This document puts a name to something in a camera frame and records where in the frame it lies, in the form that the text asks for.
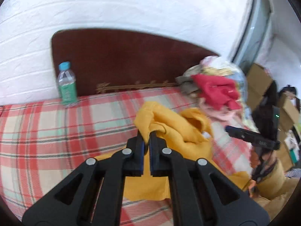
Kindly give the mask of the right hand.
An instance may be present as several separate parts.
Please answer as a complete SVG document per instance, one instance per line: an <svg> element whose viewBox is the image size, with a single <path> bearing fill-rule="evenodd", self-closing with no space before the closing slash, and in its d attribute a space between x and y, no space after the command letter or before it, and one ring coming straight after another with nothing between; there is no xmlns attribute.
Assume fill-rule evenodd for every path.
<svg viewBox="0 0 301 226"><path fill-rule="evenodd" d="M276 153L274 151L270 151L266 154L263 154L262 160L265 162L263 169L267 170L277 160ZM253 169L255 169L257 166L259 166L261 164L260 158L259 158L258 154L256 153L254 147L251 149L249 161L250 161L250 166Z"/></svg>

